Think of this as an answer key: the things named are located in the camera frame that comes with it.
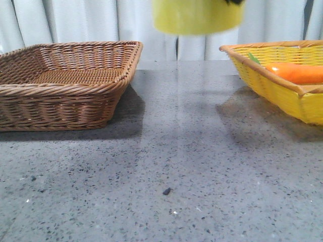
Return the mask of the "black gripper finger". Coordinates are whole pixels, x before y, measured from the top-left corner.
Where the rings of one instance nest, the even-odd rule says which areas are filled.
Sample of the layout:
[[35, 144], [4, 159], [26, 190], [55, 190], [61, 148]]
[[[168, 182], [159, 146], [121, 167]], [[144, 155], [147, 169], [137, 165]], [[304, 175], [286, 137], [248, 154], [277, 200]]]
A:
[[227, 5], [233, 5], [233, 6], [242, 6], [244, 5], [246, 0], [225, 0], [225, 3]]

